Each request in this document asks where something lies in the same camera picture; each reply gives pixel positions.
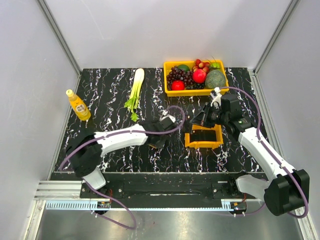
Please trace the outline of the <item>small yellow plastic bin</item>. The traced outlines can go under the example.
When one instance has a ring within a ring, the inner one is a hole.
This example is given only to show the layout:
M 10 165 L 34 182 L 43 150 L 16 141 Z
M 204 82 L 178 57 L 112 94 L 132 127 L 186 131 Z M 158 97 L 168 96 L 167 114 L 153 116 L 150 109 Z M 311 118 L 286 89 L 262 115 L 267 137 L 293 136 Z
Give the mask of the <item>small yellow plastic bin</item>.
M 223 143 L 222 127 L 217 124 L 212 128 L 193 124 L 191 132 L 184 135 L 184 146 L 186 148 L 214 150 Z

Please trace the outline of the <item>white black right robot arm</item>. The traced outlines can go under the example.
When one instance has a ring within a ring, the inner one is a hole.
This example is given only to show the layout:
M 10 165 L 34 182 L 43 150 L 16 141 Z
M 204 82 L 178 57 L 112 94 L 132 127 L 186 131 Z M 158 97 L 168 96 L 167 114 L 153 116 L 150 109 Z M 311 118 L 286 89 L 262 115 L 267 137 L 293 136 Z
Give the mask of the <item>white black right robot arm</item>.
M 211 128 L 225 127 L 228 134 L 247 149 L 262 167 L 267 179 L 258 179 L 248 173 L 238 174 L 227 186 L 228 194 L 239 198 L 243 194 L 262 200 L 275 216 L 291 214 L 304 208 L 304 218 L 309 211 L 310 177 L 301 169 L 286 162 L 266 141 L 257 123 L 243 116 L 240 101 L 234 94 L 211 93 L 211 102 L 190 121 L 193 125 Z

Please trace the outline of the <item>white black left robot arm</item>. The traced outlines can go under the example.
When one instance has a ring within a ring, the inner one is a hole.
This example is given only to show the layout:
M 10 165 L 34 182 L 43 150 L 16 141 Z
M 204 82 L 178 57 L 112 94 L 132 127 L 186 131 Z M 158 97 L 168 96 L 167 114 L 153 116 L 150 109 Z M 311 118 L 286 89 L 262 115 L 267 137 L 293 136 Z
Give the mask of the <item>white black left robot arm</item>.
M 138 123 L 119 130 L 90 133 L 69 147 L 66 159 L 75 175 L 91 186 L 90 190 L 96 197 L 102 198 L 109 190 L 107 181 L 98 168 L 104 155 L 143 145 L 162 148 L 175 127 L 176 118 L 167 114 L 159 120 Z

